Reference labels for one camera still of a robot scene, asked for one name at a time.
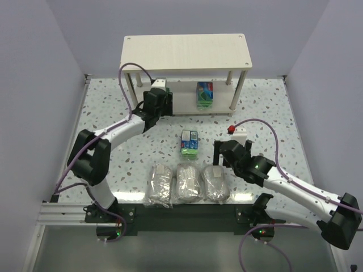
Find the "silver scourer pack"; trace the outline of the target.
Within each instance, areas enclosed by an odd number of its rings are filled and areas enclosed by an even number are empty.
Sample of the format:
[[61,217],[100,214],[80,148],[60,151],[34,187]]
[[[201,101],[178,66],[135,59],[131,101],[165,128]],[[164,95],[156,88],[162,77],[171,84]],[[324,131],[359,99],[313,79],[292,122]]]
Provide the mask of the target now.
[[179,163],[176,169],[175,195],[179,202],[197,201],[201,196],[199,169],[191,163]]
[[144,205],[172,208],[172,179],[173,171],[169,166],[154,164],[146,184]]
[[230,197],[230,189],[225,180],[223,167],[220,165],[207,165],[202,170],[202,179],[205,184],[206,197],[216,203],[224,203]]

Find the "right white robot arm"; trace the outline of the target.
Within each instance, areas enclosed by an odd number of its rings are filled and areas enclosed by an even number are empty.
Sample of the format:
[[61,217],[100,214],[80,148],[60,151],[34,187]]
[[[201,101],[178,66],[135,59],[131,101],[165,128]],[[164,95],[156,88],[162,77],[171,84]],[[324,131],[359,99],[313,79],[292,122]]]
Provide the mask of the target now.
[[215,141],[213,163],[217,165],[223,158],[223,166],[245,182],[280,193],[311,211],[311,215],[296,210],[271,212],[264,206],[269,217],[277,215],[281,220],[315,228],[326,242],[348,250],[362,221],[357,198],[349,193],[339,196],[289,176],[274,161],[251,155],[251,147],[251,141]]

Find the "green sponge pack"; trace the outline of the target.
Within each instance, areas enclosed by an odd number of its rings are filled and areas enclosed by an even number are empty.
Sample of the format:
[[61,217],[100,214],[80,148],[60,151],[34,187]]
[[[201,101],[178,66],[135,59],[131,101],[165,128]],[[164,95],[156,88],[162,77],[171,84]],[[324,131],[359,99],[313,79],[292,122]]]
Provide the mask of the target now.
[[197,82],[196,105],[200,110],[210,108],[213,105],[213,83]]
[[183,130],[181,132],[180,153],[183,158],[196,159],[199,153],[199,135],[194,130]]
[[173,93],[171,92],[170,88],[169,87],[166,87],[166,94],[167,94],[167,98],[169,100],[172,100],[173,98]]

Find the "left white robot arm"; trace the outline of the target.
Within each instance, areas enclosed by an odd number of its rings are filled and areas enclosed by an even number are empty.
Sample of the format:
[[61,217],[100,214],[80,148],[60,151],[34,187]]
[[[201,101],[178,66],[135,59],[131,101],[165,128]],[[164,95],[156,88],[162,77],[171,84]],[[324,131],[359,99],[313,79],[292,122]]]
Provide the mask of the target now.
[[118,201],[112,194],[106,175],[111,152],[132,137],[141,135],[163,116],[172,116],[173,94],[169,89],[151,88],[131,116],[98,131],[82,130],[73,146],[67,167],[87,188],[101,210],[117,213]]

